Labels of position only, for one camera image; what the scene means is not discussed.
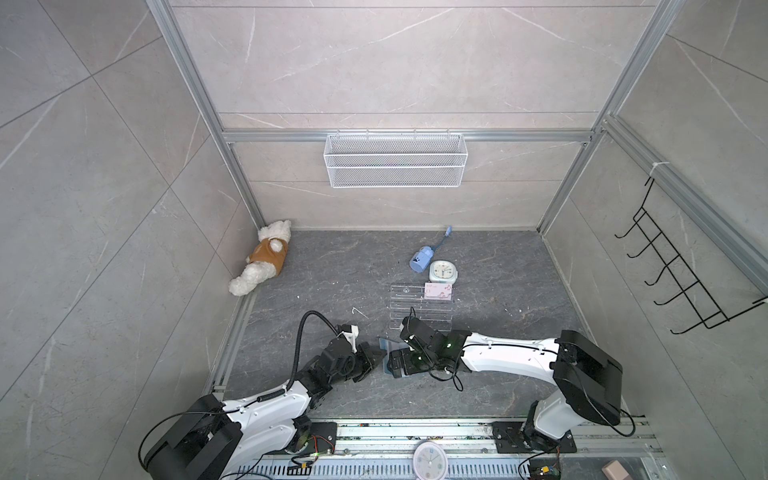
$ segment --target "tiled wall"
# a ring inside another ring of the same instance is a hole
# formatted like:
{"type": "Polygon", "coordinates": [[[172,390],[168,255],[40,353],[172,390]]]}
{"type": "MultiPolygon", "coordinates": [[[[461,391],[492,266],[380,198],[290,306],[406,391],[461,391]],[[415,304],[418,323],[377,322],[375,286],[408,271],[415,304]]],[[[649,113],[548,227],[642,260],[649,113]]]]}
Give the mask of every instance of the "tiled wall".
{"type": "MultiPolygon", "coordinates": [[[[224,127],[272,129],[591,128],[655,5],[171,3],[224,127]]],[[[332,190],[319,145],[237,150],[268,220],[290,218],[299,228],[525,229],[538,224],[578,151],[471,144],[463,184],[442,191],[332,190]],[[265,157],[279,157],[279,165],[265,157]]]]}
{"type": "Polygon", "coordinates": [[[578,142],[470,142],[458,188],[331,188],[323,143],[237,144],[266,221],[296,228],[532,230],[580,148],[578,142]]]}
{"type": "MultiPolygon", "coordinates": [[[[631,412],[648,417],[678,477],[763,478],[766,453],[760,445],[768,442],[768,412],[762,365],[768,351],[753,339],[768,334],[768,310],[714,329],[670,332],[698,322],[696,313],[683,297],[654,304],[680,289],[669,273],[656,285],[645,283],[652,283],[664,265],[651,249],[636,259],[627,257],[647,244],[642,233],[635,229],[624,239],[614,236],[632,225],[646,179],[610,138],[604,140],[545,239],[598,345],[624,367],[624,398],[631,412]]],[[[733,315],[761,297],[658,186],[646,207],[726,313],[733,315]]],[[[671,260],[668,245],[656,244],[671,260]]],[[[680,281],[690,285],[692,276],[678,267],[674,264],[680,281]]],[[[716,311],[701,288],[689,293],[704,315],[716,311]]]]}
{"type": "MultiPolygon", "coordinates": [[[[768,247],[768,4],[689,0],[619,115],[757,246],[768,247]]],[[[762,307],[714,329],[698,326],[635,231],[645,173],[612,141],[598,148],[547,235],[595,338],[624,362],[635,412],[649,416],[681,478],[765,478],[768,442],[762,307]]],[[[648,210],[728,315],[762,295],[658,187],[648,210]]],[[[684,286],[694,279],[683,275],[684,286]]],[[[705,316],[716,312],[698,286],[705,316]]],[[[713,318],[710,324],[722,319],[713,318]]]]}
{"type": "Polygon", "coordinates": [[[768,251],[768,2],[688,0],[621,109],[768,251]]]}
{"type": "Polygon", "coordinates": [[[255,227],[141,0],[0,2],[2,478],[143,478],[255,227]]]}

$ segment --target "metal beam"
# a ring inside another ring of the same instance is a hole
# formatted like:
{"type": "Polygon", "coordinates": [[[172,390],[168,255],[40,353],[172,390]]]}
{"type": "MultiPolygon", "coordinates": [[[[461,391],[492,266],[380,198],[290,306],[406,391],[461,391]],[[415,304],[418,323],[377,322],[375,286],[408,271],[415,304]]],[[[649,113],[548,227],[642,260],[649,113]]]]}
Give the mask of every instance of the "metal beam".
{"type": "Polygon", "coordinates": [[[605,102],[602,111],[598,115],[598,119],[592,128],[593,136],[592,142],[589,146],[583,149],[577,155],[568,173],[565,175],[563,182],[560,184],[560,188],[554,195],[554,199],[549,204],[547,211],[541,218],[541,222],[538,225],[539,233],[542,235],[547,233],[547,230],[554,222],[554,219],[560,213],[560,209],[568,199],[568,195],[571,194],[576,180],[581,176],[581,172],[587,166],[589,159],[594,151],[595,147],[599,143],[602,135],[601,123],[608,115],[612,115],[621,108],[624,101],[629,96],[632,87],[637,83],[637,79],[645,70],[650,58],[653,57],[654,52],[658,48],[661,40],[664,38],[664,34],[667,33],[672,21],[674,20],[680,8],[685,3],[685,0],[662,0],[656,7],[654,15],[648,22],[648,26],[643,32],[643,36],[637,43],[629,62],[624,67],[624,71],[621,72],[619,81],[616,83],[614,90],[605,102]]]}
{"type": "Polygon", "coordinates": [[[764,294],[768,294],[768,253],[620,118],[606,117],[607,133],[764,294]]]}
{"type": "Polygon", "coordinates": [[[227,165],[230,175],[232,175],[232,180],[234,180],[253,222],[257,227],[263,227],[265,223],[261,212],[259,211],[259,206],[256,203],[256,198],[253,196],[253,191],[250,189],[247,177],[243,172],[243,167],[240,165],[240,162],[237,161],[237,157],[235,157],[234,152],[232,152],[230,145],[224,140],[222,135],[223,128],[219,122],[216,110],[210,100],[210,96],[205,90],[203,80],[195,68],[189,48],[184,41],[179,25],[176,23],[170,5],[168,5],[167,0],[147,0],[147,4],[157,22],[160,32],[163,34],[163,38],[165,38],[166,43],[168,43],[170,53],[176,60],[181,76],[187,83],[192,98],[194,99],[195,104],[197,104],[197,109],[200,111],[200,115],[202,115],[205,124],[208,126],[210,136],[213,138],[216,148],[219,149],[219,153],[224,158],[224,163],[227,165]]]}
{"type": "Polygon", "coordinates": [[[290,128],[265,130],[225,130],[224,140],[227,142],[258,142],[258,141],[325,141],[330,134],[462,134],[467,141],[580,141],[589,142],[592,131],[586,129],[545,128],[545,129],[488,129],[488,128],[459,128],[459,129],[331,129],[331,128],[290,128]]]}

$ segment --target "stuffed animal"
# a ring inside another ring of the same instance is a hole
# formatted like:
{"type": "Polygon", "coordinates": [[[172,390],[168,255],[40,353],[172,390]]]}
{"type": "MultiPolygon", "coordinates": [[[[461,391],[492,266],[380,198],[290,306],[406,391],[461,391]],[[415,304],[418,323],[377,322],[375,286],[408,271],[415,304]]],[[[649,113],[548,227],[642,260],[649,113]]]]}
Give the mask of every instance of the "stuffed animal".
{"type": "Polygon", "coordinates": [[[230,281],[230,292],[246,295],[268,278],[280,275],[288,253],[290,220],[280,220],[259,229],[259,245],[250,254],[243,274],[230,281]]]}

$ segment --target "brown shirt on plush toy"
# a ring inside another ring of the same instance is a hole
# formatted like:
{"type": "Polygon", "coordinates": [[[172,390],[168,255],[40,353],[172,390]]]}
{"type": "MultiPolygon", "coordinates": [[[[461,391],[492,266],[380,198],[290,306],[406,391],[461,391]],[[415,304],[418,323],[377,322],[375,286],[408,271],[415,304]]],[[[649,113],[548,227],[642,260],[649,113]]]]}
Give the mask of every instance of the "brown shirt on plush toy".
{"type": "Polygon", "coordinates": [[[272,263],[275,266],[277,275],[280,275],[280,271],[283,269],[283,263],[286,261],[286,254],[288,253],[288,243],[280,238],[265,238],[261,240],[261,243],[256,247],[252,254],[248,256],[248,263],[253,262],[267,262],[272,263]],[[270,242],[277,240],[283,245],[283,249],[276,252],[272,249],[270,242]]]}

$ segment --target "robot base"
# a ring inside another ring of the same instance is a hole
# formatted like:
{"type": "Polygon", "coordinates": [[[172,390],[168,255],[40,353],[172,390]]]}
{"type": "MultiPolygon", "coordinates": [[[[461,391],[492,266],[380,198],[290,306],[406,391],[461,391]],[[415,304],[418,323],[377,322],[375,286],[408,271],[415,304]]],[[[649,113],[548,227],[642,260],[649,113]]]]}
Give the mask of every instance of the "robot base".
{"type": "Polygon", "coordinates": [[[529,453],[535,450],[548,452],[560,447],[560,453],[576,453],[573,435],[568,430],[560,440],[552,440],[533,428],[533,415],[538,400],[531,404],[525,422],[493,422],[493,438],[498,453],[529,453]]]}

